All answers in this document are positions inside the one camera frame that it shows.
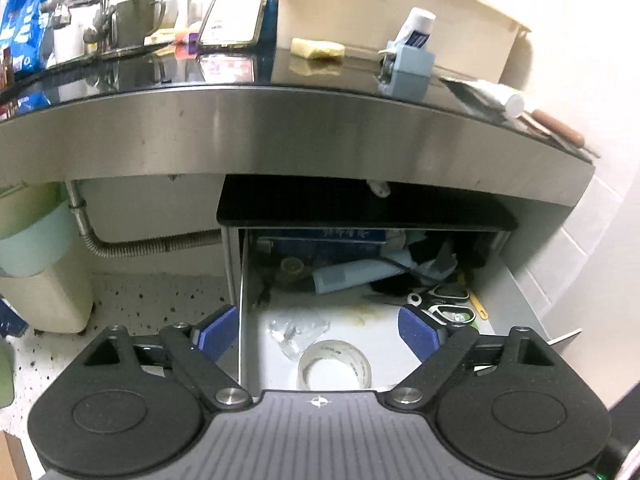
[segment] black countertop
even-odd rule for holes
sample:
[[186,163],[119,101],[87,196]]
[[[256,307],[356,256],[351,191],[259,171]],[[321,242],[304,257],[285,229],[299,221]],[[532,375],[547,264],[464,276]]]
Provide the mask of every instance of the black countertop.
[[[55,66],[2,92],[0,104],[16,100],[14,118],[70,102],[127,92],[219,84],[283,86],[350,92],[422,105],[530,137],[524,126],[485,107],[463,85],[441,79],[452,75],[443,70],[434,69],[431,78],[401,74],[401,80],[382,82],[379,63],[355,58],[335,64],[308,61],[269,47],[242,54],[199,56],[188,54],[184,47],[150,52],[152,48],[145,47],[142,52],[119,59],[85,58]],[[536,140],[561,149],[553,140],[537,137]]]

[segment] drain pipe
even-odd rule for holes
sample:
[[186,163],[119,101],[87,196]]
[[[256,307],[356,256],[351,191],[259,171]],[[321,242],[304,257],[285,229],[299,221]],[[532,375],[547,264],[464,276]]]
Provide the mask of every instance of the drain pipe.
[[65,182],[69,195],[69,209],[76,217],[76,223],[80,231],[80,237],[87,249],[93,254],[103,258],[130,258],[132,256],[145,256],[146,254],[170,253],[215,245],[222,243],[220,229],[197,231],[174,236],[148,238],[146,240],[134,240],[131,242],[104,242],[97,237],[94,228],[91,227],[86,213],[86,202],[80,193],[78,183],[75,180]]

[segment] metal screw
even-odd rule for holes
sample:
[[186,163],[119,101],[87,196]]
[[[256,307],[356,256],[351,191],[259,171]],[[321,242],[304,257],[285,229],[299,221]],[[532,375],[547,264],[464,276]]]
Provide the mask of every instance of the metal screw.
[[249,394],[240,388],[224,388],[216,393],[216,400],[227,406],[235,406],[247,402]]
[[416,388],[396,388],[391,391],[391,398],[399,404],[415,404],[422,399],[422,392]]

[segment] yellow sponge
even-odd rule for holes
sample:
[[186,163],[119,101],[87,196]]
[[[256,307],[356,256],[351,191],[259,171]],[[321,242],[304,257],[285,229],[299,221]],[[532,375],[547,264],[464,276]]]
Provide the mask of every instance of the yellow sponge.
[[305,59],[338,59],[344,57],[344,45],[331,41],[312,41],[293,38],[291,53]]

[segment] faucet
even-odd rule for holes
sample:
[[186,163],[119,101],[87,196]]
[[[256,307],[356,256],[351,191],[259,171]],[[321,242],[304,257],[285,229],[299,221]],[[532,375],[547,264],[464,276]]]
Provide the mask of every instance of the faucet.
[[71,24],[70,9],[76,7],[100,6],[100,11],[94,19],[93,25],[89,26],[82,34],[85,43],[96,43],[98,52],[101,54],[111,50],[111,15],[113,7],[109,5],[110,0],[47,0],[40,4],[40,11],[50,14],[49,27],[63,28]]

